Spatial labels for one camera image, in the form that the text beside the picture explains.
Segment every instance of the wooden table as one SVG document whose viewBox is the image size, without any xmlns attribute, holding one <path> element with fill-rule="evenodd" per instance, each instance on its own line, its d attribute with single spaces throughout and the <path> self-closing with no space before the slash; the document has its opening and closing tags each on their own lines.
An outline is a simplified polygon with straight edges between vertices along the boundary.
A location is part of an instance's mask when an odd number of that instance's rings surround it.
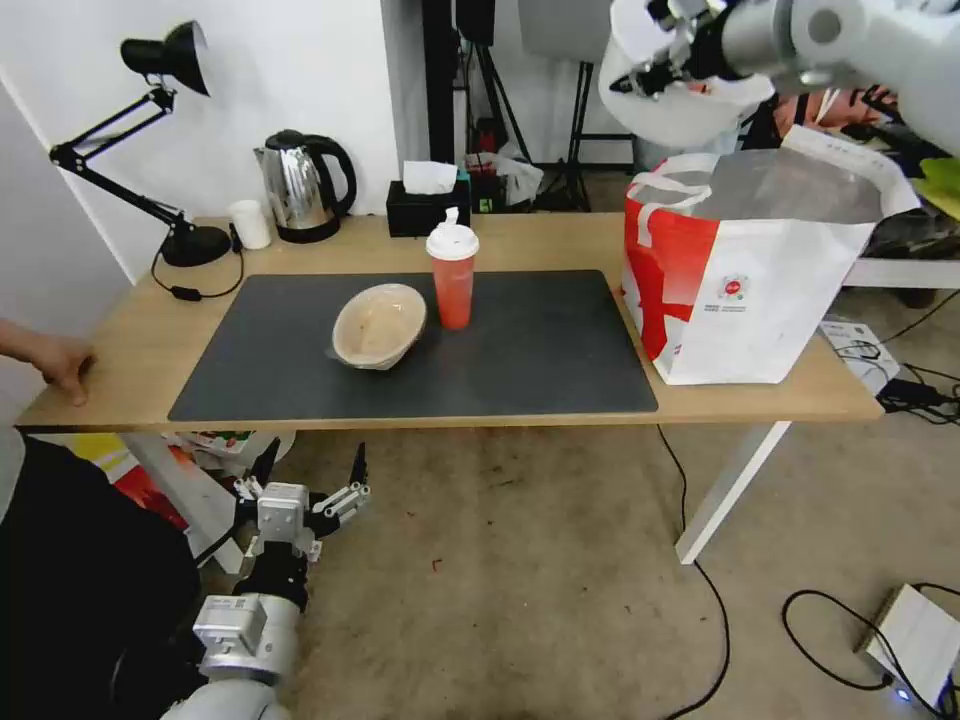
<svg viewBox="0 0 960 720">
<path fill-rule="evenodd" d="M 620 286 L 623 215 L 538 214 L 476 217 L 481 239 L 478 271 L 599 269 L 612 290 Z M 386 220 L 351 218 L 332 239 L 313 245 L 274 242 L 245 255 L 253 274 L 428 272 L 423 240 L 390 238 Z M 207 267 L 161 268 L 170 283 L 217 292 L 233 282 L 237 259 Z M 640 348 L 638 335 L 620 304 L 625 324 L 660 404 L 655 413 L 592 413 L 490 417 L 367 418 L 261 422 L 171 422 L 167 414 L 233 300 L 187 303 L 173 299 L 146 277 L 117 306 L 94 336 L 98 362 L 88 378 L 89 402 L 75 408 L 53 391 L 44 392 L 23 414 L 25 430 L 119 432 L 144 467 L 192 525 L 211 541 L 221 533 L 225 510 L 210 504 L 179 477 L 176 463 L 157 433 L 172 430 L 478 427 L 529 425 L 646 425 L 654 423 L 760 424 L 733 453 L 677 543 L 681 562 L 691 563 L 755 476 L 793 421 L 846 422 L 879 418 L 883 411 L 867 390 L 815 337 L 789 377 L 779 385 L 670 387 Z M 218 507 L 224 506 L 220 498 Z M 217 555 L 230 569 L 239 550 L 228 543 Z"/>
</svg>

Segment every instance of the concrete floor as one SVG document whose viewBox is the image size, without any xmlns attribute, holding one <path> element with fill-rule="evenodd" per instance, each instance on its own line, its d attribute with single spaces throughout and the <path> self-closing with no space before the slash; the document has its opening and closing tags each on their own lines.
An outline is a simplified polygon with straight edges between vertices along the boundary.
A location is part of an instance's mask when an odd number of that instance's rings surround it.
<svg viewBox="0 0 960 720">
<path fill-rule="evenodd" d="M 883 336 L 918 316 L 883 291 L 835 310 Z M 960 300 L 892 348 L 960 374 Z M 742 427 L 668 427 L 692 513 Z M 870 615 L 927 579 L 960 587 L 960 429 L 910 416 L 796 426 L 701 555 L 730 613 L 733 660 L 697 717 L 898 718 L 889 692 L 844 688 L 780 625 L 802 587 Z M 660 718 L 720 664 L 709 589 L 673 550 L 680 481 L 654 428 L 303 433 L 277 480 L 332 489 L 366 440 L 373 502 L 312 571 L 300 662 L 306 718 Z M 960 617 L 960 601 L 942 605 Z M 836 671 L 855 622 L 816 600 L 797 632 Z"/>
</svg>

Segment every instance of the lamp base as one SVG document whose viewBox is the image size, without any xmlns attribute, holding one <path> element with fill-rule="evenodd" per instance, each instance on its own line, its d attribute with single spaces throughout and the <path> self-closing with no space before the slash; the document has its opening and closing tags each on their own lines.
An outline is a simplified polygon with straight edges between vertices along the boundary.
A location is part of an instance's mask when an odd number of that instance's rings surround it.
<svg viewBox="0 0 960 720">
<path fill-rule="evenodd" d="M 160 254 L 167 265 L 196 267 L 223 257 L 230 245 L 230 236 L 220 228 L 184 223 L 167 234 Z"/>
</svg>

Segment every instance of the lamp shade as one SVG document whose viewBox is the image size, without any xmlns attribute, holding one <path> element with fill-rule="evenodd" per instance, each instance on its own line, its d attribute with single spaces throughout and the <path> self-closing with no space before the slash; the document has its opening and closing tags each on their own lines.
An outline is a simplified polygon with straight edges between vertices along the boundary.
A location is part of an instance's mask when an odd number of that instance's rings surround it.
<svg viewBox="0 0 960 720">
<path fill-rule="evenodd" d="M 207 42 L 199 23 L 177 25 L 164 40 L 124 40 L 120 44 L 123 63 L 141 75 L 172 75 L 201 95 L 209 95 L 200 71 L 199 53 Z"/>
</svg>

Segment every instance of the red cup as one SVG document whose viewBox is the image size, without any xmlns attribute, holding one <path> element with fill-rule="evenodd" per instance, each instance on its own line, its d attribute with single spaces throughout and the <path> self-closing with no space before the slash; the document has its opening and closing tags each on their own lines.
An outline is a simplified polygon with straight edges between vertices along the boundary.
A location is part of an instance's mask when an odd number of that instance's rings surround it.
<svg viewBox="0 0 960 720">
<path fill-rule="evenodd" d="M 447 330 L 463 330 L 470 324 L 473 301 L 473 258 L 480 249 L 476 233 L 457 223 L 457 208 L 447 209 L 447 219 L 427 238 L 427 254 L 433 258 L 433 284 L 437 289 L 440 322 Z"/>
<path fill-rule="evenodd" d="M 433 284 L 437 289 L 440 322 L 447 330 L 463 330 L 470 324 L 473 257 L 464 260 L 433 258 Z"/>
</svg>

